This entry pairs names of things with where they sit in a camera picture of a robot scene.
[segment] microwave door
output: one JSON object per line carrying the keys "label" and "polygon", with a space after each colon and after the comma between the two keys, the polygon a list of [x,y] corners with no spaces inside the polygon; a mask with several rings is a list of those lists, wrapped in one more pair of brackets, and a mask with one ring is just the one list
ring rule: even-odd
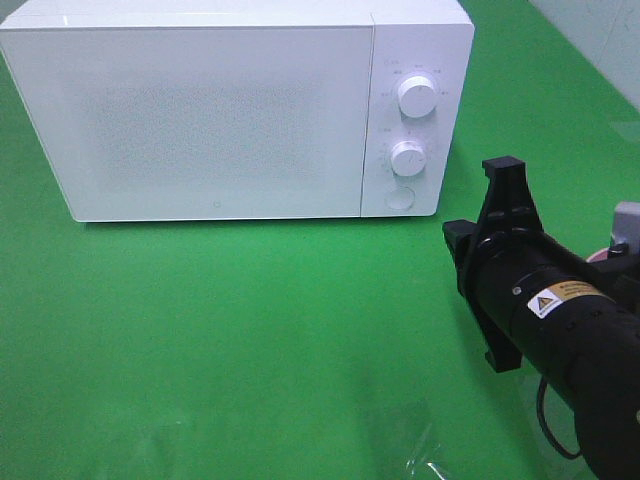
{"label": "microwave door", "polygon": [[4,32],[79,221],[359,216],[372,27]]}

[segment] black cable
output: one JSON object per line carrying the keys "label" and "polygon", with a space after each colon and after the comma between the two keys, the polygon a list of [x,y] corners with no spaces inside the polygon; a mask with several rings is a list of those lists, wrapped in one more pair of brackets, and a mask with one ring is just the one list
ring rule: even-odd
{"label": "black cable", "polygon": [[551,429],[547,424],[547,419],[544,416],[544,396],[545,393],[547,393],[547,385],[547,380],[544,377],[540,377],[540,385],[538,386],[538,394],[536,395],[536,415],[538,416],[538,423],[540,424],[540,428],[542,429],[542,433],[544,433],[545,438],[549,441],[551,446],[555,448],[556,452],[568,460],[575,460],[582,455],[582,451],[578,450],[577,453],[571,453],[560,445],[560,442],[556,440],[556,437],[554,437],[551,432]]}

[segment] white knob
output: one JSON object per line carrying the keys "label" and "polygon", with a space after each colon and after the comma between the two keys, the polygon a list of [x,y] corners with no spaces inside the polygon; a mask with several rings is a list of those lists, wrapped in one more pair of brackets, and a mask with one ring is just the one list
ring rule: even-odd
{"label": "white knob", "polygon": [[427,163],[424,148],[416,142],[400,142],[391,150],[391,168],[401,177],[411,177]]}
{"label": "white knob", "polygon": [[437,101],[436,84],[422,75],[406,79],[398,88],[400,110],[407,117],[420,118],[428,115]]}

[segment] yellow warning sticker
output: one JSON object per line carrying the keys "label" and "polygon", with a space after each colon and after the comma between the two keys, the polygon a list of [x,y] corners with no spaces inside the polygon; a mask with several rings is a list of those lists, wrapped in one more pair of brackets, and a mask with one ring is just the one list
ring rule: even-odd
{"label": "yellow warning sticker", "polygon": [[553,293],[562,301],[571,300],[572,298],[582,297],[583,295],[606,295],[596,289],[593,285],[577,280],[569,282],[556,283],[549,287]]}
{"label": "yellow warning sticker", "polygon": [[600,295],[606,297],[604,293],[596,289],[593,285],[578,280],[556,283],[538,292],[529,300],[527,307],[538,318],[544,318],[552,311],[572,298],[584,295]]}

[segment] green table surface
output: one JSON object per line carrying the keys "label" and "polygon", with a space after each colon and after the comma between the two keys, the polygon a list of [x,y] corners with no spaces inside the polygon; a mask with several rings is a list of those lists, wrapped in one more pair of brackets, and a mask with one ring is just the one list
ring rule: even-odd
{"label": "green table surface", "polygon": [[485,363],[441,224],[511,154],[547,232],[606,246],[639,116],[528,2],[463,4],[429,218],[75,223],[0,67],[0,478],[547,478],[533,370]]}

